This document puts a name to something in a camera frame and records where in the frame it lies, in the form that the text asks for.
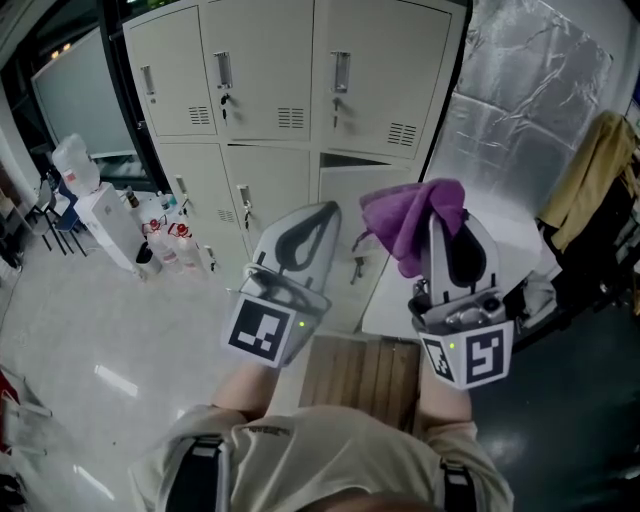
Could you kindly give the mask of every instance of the dark green floor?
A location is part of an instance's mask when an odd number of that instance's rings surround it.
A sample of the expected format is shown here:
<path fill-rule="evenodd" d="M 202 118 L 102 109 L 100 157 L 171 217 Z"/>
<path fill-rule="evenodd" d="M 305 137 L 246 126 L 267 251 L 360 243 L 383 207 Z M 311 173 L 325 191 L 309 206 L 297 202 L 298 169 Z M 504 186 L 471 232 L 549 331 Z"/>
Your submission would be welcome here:
<path fill-rule="evenodd" d="M 617 481 L 640 465 L 640 323 L 628 307 L 584 313 L 472 397 L 516 511 L 640 510 Z"/>

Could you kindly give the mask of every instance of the locker door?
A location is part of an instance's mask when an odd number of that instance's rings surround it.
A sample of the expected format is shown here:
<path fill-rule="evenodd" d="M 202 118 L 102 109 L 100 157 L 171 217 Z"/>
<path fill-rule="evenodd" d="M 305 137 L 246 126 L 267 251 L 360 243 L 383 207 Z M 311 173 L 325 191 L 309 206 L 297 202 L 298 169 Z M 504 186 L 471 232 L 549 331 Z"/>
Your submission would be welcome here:
<path fill-rule="evenodd" d="M 322 169 L 320 201 L 340 205 L 342 226 L 327 279 L 326 295 L 333 307 L 324 318 L 328 329 L 353 332 L 375 289 L 388 253 L 374 235 L 363 240 L 354 253 L 356 238 L 365 230 L 360 197 L 383 188 L 410 182 L 410 171 L 394 166 Z M 356 257 L 363 258 L 357 270 Z"/>
<path fill-rule="evenodd" d="M 156 135 L 215 135 L 198 7 L 134 27 L 130 47 Z"/>
<path fill-rule="evenodd" d="M 159 144 L 158 156 L 181 204 L 188 194 L 188 222 L 203 249 L 205 267 L 216 260 L 215 272 L 228 286 L 242 282 L 247 250 L 233 209 L 233 200 L 218 144 Z"/>
<path fill-rule="evenodd" d="M 414 158 L 450 15 L 399 0 L 332 0 L 325 61 L 328 147 Z"/>
<path fill-rule="evenodd" d="M 272 222 L 309 203 L 309 152 L 229 146 L 225 161 L 236 212 L 255 249 Z M 251 215 L 244 223 L 245 201 Z"/>
<path fill-rule="evenodd" d="M 207 4 L 218 127 L 232 139 L 309 140 L 313 0 Z"/>

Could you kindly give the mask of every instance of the purple towel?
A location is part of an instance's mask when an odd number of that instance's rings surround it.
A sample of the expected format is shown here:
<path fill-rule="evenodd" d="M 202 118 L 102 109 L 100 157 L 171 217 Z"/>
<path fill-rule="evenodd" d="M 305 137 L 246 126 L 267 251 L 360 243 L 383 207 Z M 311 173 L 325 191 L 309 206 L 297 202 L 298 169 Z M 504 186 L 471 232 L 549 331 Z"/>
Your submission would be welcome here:
<path fill-rule="evenodd" d="M 464 221 L 464 189 L 456 180 L 438 179 L 428 183 L 412 183 L 386 188 L 360 198 L 362 218 L 367 231 L 360 241 L 373 233 L 398 260 L 398 270 L 405 277 L 422 274 L 420 247 L 429 233 L 426 226 L 420 233 L 421 219 L 436 212 L 451 236 L 455 236 Z"/>

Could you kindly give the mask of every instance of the silver foil sheet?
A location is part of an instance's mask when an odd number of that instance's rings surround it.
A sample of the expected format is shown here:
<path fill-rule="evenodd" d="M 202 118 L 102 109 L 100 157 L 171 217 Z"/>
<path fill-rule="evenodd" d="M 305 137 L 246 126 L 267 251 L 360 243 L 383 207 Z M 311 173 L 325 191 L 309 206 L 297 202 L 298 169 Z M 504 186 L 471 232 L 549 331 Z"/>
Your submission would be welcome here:
<path fill-rule="evenodd" d="M 536 215 L 598 111 L 611 62 L 539 0 L 474 0 L 427 179 L 455 178 Z"/>

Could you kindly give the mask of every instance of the wooden stool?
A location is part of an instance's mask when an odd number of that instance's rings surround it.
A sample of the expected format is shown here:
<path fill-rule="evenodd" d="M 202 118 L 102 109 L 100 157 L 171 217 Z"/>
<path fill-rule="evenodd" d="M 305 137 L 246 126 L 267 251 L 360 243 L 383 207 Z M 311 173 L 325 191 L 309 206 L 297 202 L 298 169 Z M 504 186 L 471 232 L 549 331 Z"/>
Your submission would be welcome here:
<path fill-rule="evenodd" d="M 342 405 L 399 430 L 414 428 L 420 347 L 414 343 L 353 341 L 316 336 L 300 407 Z"/>

